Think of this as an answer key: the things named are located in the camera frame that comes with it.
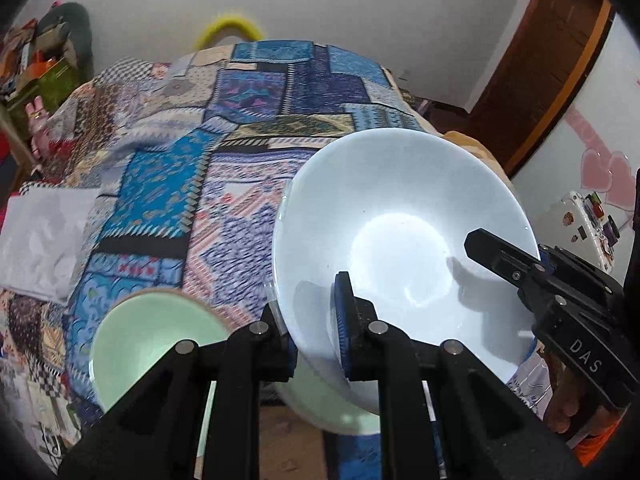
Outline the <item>right hand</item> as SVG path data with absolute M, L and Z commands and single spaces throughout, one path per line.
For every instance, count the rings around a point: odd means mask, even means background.
M 570 423 L 579 411 L 585 390 L 586 385 L 582 378 L 569 367 L 565 367 L 544 412 L 544 423 L 550 430 L 564 434 L 570 429 Z

